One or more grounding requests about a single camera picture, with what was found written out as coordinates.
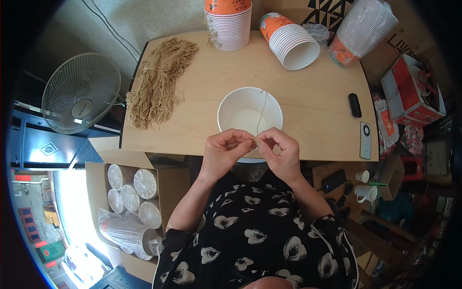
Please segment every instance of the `wooden handle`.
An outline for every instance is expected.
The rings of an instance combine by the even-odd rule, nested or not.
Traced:
[[[401,228],[398,225],[395,225],[395,224],[393,224],[393,223],[391,223],[391,222],[389,222],[389,221],[387,221],[385,219],[382,219],[381,217],[379,217],[377,215],[374,215],[372,213],[369,213],[367,211],[362,210],[361,211],[361,216],[367,217],[367,218],[369,218],[371,220],[376,221],[379,224],[382,224],[382,225],[388,227],[393,232],[397,233],[400,236],[403,236],[404,238],[406,238],[407,240],[409,240],[409,241],[411,241],[413,243],[417,243],[417,241],[419,240],[416,236],[414,236],[414,234],[406,231],[405,229]]]

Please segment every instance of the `twine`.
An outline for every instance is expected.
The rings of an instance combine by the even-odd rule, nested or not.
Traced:
[[[152,51],[137,86],[126,94],[128,118],[134,127],[145,130],[151,122],[159,127],[170,120],[173,107],[181,101],[175,95],[176,80],[198,51],[197,44],[176,37]]]

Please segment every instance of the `fan grille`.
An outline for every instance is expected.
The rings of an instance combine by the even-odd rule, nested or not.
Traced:
[[[58,133],[81,132],[109,112],[117,99],[120,83],[119,69],[107,56],[98,53],[77,55],[63,63],[48,81],[42,98],[43,117]],[[82,117],[73,116],[74,106],[85,98],[91,100],[84,102],[90,103],[91,109]]]

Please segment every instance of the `finger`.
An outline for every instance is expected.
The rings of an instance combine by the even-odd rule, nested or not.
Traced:
[[[248,138],[241,138],[241,137],[233,137],[232,139],[230,139],[229,141],[227,141],[226,143],[230,144],[230,143],[234,143],[234,142],[238,142],[238,143],[241,143],[245,140],[248,140]]]
[[[221,141],[230,141],[232,138],[246,139],[252,138],[253,135],[245,130],[227,129],[219,134],[214,135],[215,138]]]
[[[263,141],[273,139],[274,142],[280,146],[281,150],[293,147],[294,142],[296,142],[296,140],[275,127],[262,131],[256,138]]]
[[[228,147],[228,150],[231,150],[233,148],[236,148],[239,144],[240,142],[227,143],[226,147]]]
[[[252,139],[245,140],[241,142],[235,149],[230,150],[229,152],[236,158],[242,158],[246,153],[252,151],[252,145],[254,141]]]
[[[267,162],[271,162],[272,160],[278,157],[275,153],[273,153],[273,151],[266,144],[266,142],[261,140],[255,140],[255,143],[257,144],[258,151],[261,153],[261,155],[263,156],[263,158],[265,158]]]

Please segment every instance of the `black cable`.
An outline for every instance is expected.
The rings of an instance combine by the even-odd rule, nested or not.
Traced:
[[[141,53],[135,48],[133,47],[133,45],[125,38],[123,38],[122,36],[120,36],[119,33],[117,33],[117,30],[114,29],[114,27],[112,27],[111,23],[109,23],[108,19],[106,18],[106,16],[104,15],[103,12],[101,12],[101,10],[98,8],[98,6],[96,5],[95,1],[91,0],[91,2],[93,3],[93,5],[96,7],[96,9],[98,10],[98,12],[101,13],[101,15],[104,17],[104,19],[106,20],[106,22],[108,23],[108,25],[112,28],[112,30],[114,30],[114,32],[117,34],[118,37],[120,37],[122,40],[125,40],[125,42],[127,42],[135,51],[136,53],[138,53],[139,55],[141,55]]]
[[[133,57],[133,59],[135,59],[135,61],[138,63],[138,60],[135,58],[135,56],[133,56],[133,54],[132,54],[132,52],[130,51],[130,49],[128,49],[128,47],[125,46],[125,45],[122,43],[122,41],[120,41],[120,39],[118,39],[117,36],[114,35],[114,33],[113,33],[112,30],[109,28],[109,26],[106,24],[106,22],[103,20],[103,18],[101,18],[101,16],[100,16],[98,13],[94,12],[94,11],[88,6],[88,4],[87,4],[84,0],[82,0],[82,2],[85,4],[85,6],[87,6],[87,8],[88,8],[91,12],[93,12],[96,16],[98,16],[98,17],[101,19],[101,21],[104,23],[104,25],[106,25],[106,27],[108,28],[109,32],[111,32],[112,36],[114,36],[114,38],[117,39],[117,40],[120,42],[120,44],[122,44],[123,47],[125,47],[125,49],[128,51],[128,53],[130,53],[130,55]]]

